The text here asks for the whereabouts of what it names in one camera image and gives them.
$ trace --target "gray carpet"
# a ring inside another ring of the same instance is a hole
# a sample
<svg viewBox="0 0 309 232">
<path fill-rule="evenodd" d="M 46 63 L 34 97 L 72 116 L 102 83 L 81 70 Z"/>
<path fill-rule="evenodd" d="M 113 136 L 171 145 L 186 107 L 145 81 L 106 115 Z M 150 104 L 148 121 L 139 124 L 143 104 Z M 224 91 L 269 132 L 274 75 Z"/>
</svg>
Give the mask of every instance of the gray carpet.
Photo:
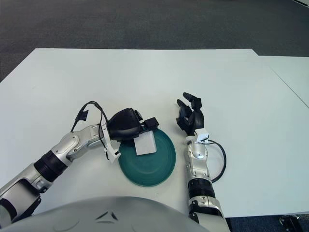
<svg viewBox="0 0 309 232">
<path fill-rule="evenodd" d="M 292 0 L 0 0 L 0 81 L 36 47 L 309 56 L 308 39 Z"/>
</svg>

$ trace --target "teal plate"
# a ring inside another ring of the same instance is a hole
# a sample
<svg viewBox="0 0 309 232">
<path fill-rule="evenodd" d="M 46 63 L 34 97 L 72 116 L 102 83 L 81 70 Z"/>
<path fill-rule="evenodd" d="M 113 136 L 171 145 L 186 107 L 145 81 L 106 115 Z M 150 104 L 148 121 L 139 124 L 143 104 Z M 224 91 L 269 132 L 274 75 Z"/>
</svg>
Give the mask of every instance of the teal plate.
<svg viewBox="0 0 309 232">
<path fill-rule="evenodd" d="M 136 155 L 134 141 L 122 142 L 119 164 L 122 172 L 133 183 L 150 187 L 165 181 L 173 172 L 176 152 L 173 142 L 161 130 L 154 131 L 156 152 Z"/>
</svg>

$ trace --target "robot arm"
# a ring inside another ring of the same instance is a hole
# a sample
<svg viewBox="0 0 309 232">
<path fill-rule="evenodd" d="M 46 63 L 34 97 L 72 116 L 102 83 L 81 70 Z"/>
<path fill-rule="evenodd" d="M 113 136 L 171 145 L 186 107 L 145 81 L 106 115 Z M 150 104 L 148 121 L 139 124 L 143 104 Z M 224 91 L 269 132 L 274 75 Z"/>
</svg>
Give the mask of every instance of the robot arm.
<svg viewBox="0 0 309 232">
<path fill-rule="evenodd" d="M 88 111 L 84 109 L 89 104 L 98 108 L 104 117 L 99 124 L 73 131 L 79 120 L 86 120 Z M 107 120 L 97 102 L 86 103 L 79 111 L 71 132 L 0 189 L 0 228 L 30 216 L 41 202 L 40 194 L 46 192 L 64 170 L 88 149 L 102 143 L 107 159 L 113 163 L 121 154 L 112 147 L 111 140 L 133 139 L 159 125 L 154 117 L 140 123 L 141 120 L 139 112 L 132 108 L 124 109 Z"/>
<path fill-rule="evenodd" d="M 0 189 L 0 226 L 30 216 L 41 202 L 40 193 L 46 192 L 74 159 L 100 142 L 99 132 L 104 135 L 105 152 L 113 163 L 120 153 L 112 148 L 105 124 L 102 130 L 99 125 L 92 125 L 66 134 L 50 151 Z"/>
<path fill-rule="evenodd" d="M 187 145 L 185 160 L 189 192 L 189 217 L 211 231 L 229 232 L 220 203 L 215 197 L 207 167 L 208 152 L 205 146 L 211 143 L 208 142 L 209 133 L 204 128 L 204 116 L 200 110 L 202 107 L 201 98 L 189 93 L 183 93 L 183 96 L 191 102 L 193 109 L 192 111 L 181 100 L 177 100 L 177 104 L 180 106 L 177 124 L 188 135 L 184 143 Z M 223 148 L 221 145 L 219 147 L 225 157 Z"/>
</svg>

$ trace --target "white square object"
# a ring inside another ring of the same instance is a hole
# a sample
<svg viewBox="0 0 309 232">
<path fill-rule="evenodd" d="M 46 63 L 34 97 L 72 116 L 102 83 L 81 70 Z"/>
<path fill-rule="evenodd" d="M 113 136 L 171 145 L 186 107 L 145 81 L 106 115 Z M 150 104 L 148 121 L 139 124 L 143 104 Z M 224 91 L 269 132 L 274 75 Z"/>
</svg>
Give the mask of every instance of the white square object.
<svg viewBox="0 0 309 232">
<path fill-rule="evenodd" d="M 155 137 L 153 131 L 140 134 L 134 139 L 136 154 L 144 155 L 156 152 Z"/>
</svg>

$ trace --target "wire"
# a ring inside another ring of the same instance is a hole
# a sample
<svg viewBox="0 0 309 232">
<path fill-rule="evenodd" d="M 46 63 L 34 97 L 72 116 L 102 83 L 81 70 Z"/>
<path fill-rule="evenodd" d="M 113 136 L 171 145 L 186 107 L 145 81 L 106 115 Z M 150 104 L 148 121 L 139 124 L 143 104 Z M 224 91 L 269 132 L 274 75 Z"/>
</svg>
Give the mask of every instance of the wire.
<svg viewBox="0 0 309 232">
<path fill-rule="evenodd" d="M 98 137 L 99 137 L 101 143 L 103 144 L 104 149 L 106 150 L 106 146 L 105 146 L 105 144 L 104 144 L 104 142 L 103 142 L 103 140 L 102 140 L 101 134 L 100 134 L 100 129 L 101 129 L 101 131 L 102 131 L 102 133 L 103 133 L 103 129 L 102 129 L 102 119 L 103 119 L 103 116 L 104 116 L 104 118 L 105 118 L 105 126 L 106 126 L 106 127 L 107 127 L 107 122 L 108 122 L 108 120 L 107 120 L 107 117 L 106 117 L 106 114 L 105 114 L 103 108 L 102 108 L 96 101 L 89 101 L 89 102 L 87 102 L 85 105 L 82 106 L 82 108 L 80 109 L 80 111 L 78 112 L 78 114 L 77 114 L 77 116 L 76 116 L 76 118 L 75 118 L 75 121 L 74 121 L 74 124 L 73 124 L 73 126 L 72 126 L 71 132 L 73 132 L 73 130 L 74 130 L 76 124 L 78 123 L 78 121 L 81 120 L 81 119 L 80 119 L 80 116 L 81 116 L 81 114 L 84 112 L 84 109 L 85 109 L 88 105 L 90 105 L 90 104 L 94 105 L 98 110 L 101 111 L 101 119 L 100 119 L 100 123 L 99 123 L 99 127 L 98 127 Z M 105 151 L 105 153 L 106 153 L 106 158 L 107 158 L 108 160 L 110 160 L 110 159 L 108 158 L 107 151 Z"/>
<path fill-rule="evenodd" d="M 102 140 L 101 135 L 100 135 L 100 129 L 101 129 L 101 131 L 102 131 L 102 133 L 103 133 L 103 129 L 102 129 L 102 118 L 103 118 L 103 113 L 101 113 L 100 124 L 99 124 L 99 127 L 98 127 L 98 137 L 99 137 L 101 143 L 103 144 L 104 149 L 106 150 L 106 146 L 105 146 L 105 144 L 103 143 L 103 140 Z M 105 154 L 106 154 L 107 160 L 110 160 L 110 159 L 108 158 L 107 151 L 105 151 Z"/>
<path fill-rule="evenodd" d="M 223 164 L 223 168 L 222 168 L 221 172 L 219 173 L 219 175 L 217 175 L 214 179 L 211 180 L 214 183 L 214 182 L 218 181 L 221 178 L 221 176 L 223 175 L 223 173 L 224 173 L 224 171 L 226 169 L 226 153 L 225 153 L 223 147 L 219 143 L 217 143 L 214 140 L 210 140 L 210 139 L 208 141 L 211 142 L 209 144 L 216 144 L 221 149 L 222 155 L 223 155 L 223 159 L 224 159 L 224 164 Z"/>
</svg>

